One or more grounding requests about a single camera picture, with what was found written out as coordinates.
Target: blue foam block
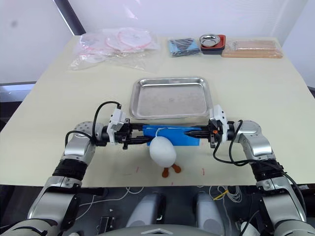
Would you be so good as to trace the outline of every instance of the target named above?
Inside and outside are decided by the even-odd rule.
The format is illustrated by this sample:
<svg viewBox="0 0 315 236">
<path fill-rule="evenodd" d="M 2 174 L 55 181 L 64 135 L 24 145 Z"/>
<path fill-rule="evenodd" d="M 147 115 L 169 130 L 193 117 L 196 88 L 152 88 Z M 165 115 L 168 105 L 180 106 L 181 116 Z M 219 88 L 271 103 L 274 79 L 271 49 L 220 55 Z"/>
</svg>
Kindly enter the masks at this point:
<svg viewBox="0 0 315 236">
<path fill-rule="evenodd" d="M 189 130 L 201 130 L 197 127 L 181 127 L 172 125 L 144 125 L 142 127 L 143 134 L 146 136 L 155 137 L 158 128 L 160 129 L 157 133 L 158 136 L 166 137 L 174 146 L 199 146 L 200 139 L 189 137 L 184 132 Z"/>
</svg>

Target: white table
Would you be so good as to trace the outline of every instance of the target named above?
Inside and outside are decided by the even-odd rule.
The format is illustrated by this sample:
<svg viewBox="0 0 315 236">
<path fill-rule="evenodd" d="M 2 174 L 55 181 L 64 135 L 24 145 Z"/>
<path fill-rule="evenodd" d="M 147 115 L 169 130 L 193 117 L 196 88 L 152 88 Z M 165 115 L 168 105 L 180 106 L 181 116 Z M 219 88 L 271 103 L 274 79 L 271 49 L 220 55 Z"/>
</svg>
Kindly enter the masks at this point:
<svg viewBox="0 0 315 236">
<path fill-rule="evenodd" d="M 106 64 L 69 71 L 67 67 L 76 40 L 74 37 L 68 43 L 0 133 L 0 184 L 43 185 L 59 162 L 67 131 L 80 122 L 92 120 L 98 105 L 107 100 L 122 103 L 130 117 L 129 101 L 134 82 L 156 76 L 205 78 L 213 104 L 221 104 L 228 120 L 251 119 L 259 123 L 277 160 L 296 182 L 315 182 L 315 100 L 286 57 L 170 58 L 164 48 L 163 62 L 156 74 Z M 113 107 L 104 108 L 98 121 L 106 124 L 112 111 Z M 194 122 L 177 119 L 151 123 Z M 130 145 L 128 150 L 122 150 L 122 145 L 98 147 L 83 186 L 255 184 L 248 165 L 236 167 L 215 161 L 206 140 L 202 140 L 199 147 L 176 147 L 176 151 L 182 172 L 176 174 L 170 170 L 169 177 L 162 178 L 162 168 L 150 159 L 146 145 Z M 245 158 L 239 144 L 235 145 L 233 153 L 235 159 Z M 218 156 L 228 159 L 228 143 L 220 147 Z"/>
</svg>

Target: stainless steel tray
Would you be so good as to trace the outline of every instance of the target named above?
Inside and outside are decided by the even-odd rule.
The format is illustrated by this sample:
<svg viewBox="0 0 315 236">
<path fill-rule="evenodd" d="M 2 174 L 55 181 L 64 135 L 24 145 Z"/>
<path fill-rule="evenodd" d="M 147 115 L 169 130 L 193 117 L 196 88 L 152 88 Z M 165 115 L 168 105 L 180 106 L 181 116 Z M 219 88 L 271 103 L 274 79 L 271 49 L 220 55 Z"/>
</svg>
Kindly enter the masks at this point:
<svg viewBox="0 0 315 236">
<path fill-rule="evenodd" d="M 212 101 L 201 77 L 144 78 L 133 85 L 130 114 L 136 119 L 205 117 Z"/>
</svg>

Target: white duck toy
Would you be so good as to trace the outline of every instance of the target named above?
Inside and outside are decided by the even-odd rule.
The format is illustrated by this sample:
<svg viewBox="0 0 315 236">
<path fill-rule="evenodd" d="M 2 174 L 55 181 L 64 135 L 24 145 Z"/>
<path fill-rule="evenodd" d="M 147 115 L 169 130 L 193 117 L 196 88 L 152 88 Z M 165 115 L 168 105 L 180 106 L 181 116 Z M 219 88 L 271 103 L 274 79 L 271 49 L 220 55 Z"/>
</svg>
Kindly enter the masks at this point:
<svg viewBox="0 0 315 236">
<path fill-rule="evenodd" d="M 159 165 L 164 167 L 162 177 L 169 175 L 168 168 L 172 167 L 176 173 L 182 169 L 175 164 L 176 151 L 173 144 L 166 137 L 155 136 L 150 144 L 150 157 Z"/>
</svg>

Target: yellow wire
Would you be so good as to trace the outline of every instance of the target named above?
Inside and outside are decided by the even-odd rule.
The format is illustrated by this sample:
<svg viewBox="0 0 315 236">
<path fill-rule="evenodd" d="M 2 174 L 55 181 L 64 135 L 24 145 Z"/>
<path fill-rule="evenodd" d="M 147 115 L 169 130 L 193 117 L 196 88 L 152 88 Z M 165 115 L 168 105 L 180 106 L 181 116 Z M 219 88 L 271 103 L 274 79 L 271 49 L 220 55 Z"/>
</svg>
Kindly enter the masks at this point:
<svg viewBox="0 0 315 236">
<path fill-rule="evenodd" d="M 226 189 L 223 193 L 221 193 L 220 195 L 218 195 L 217 197 L 213 198 L 213 200 L 217 200 L 219 199 L 220 197 L 224 196 L 225 194 L 228 193 L 228 189 Z"/>
</svg>

